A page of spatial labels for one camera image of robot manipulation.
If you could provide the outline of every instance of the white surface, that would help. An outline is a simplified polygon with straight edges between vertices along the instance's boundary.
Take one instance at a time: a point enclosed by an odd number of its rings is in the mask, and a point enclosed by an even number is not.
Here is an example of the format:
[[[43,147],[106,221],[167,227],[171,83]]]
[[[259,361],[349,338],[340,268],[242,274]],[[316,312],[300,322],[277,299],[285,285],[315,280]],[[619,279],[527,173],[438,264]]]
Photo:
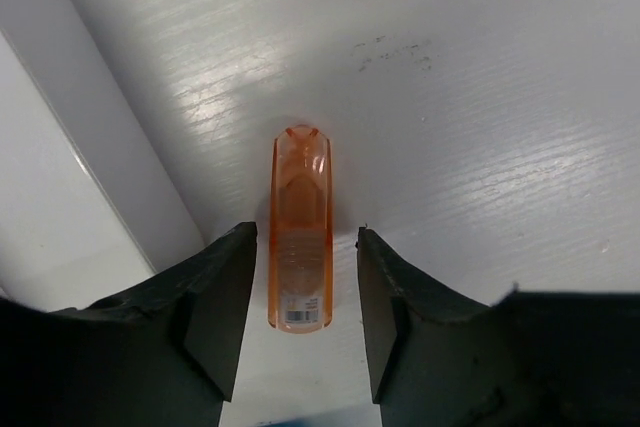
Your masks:
[[[71,1],[0,0],[0,30],[151,265],[200,251],[198,228]]]
[[[0,34],[0,279],[42,310],[86,307],[150,266]]]
[[[368,402],[365,222],[485,302],[640,288],[638,0],[74,1],[207,237],[263,217],[278,131],[333,141],[335,325],[267,332],[260,271],[223,425]]]

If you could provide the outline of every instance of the barcode label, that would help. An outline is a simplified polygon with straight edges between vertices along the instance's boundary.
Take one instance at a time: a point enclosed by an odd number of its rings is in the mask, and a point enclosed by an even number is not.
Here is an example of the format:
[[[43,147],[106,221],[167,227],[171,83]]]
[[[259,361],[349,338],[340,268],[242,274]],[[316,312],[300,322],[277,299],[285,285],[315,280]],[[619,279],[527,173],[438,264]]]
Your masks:
[[[315,324],[321,320],[322,297],[287,295],[281,300],[281,315],[286,324]]]
[[[287,311],[287,323],[306,324],[318,321],[317,310],[289,310]]]

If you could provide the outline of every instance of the translucent orange bottle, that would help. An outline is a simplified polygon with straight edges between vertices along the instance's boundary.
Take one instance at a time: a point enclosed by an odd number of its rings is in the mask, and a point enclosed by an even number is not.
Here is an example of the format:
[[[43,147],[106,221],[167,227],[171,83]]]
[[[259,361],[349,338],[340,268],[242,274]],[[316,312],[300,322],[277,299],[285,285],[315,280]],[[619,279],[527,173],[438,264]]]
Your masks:
[[[318,129],[285,130],[273,146],[269,323],[304,334],[333,311],[331,147]]]

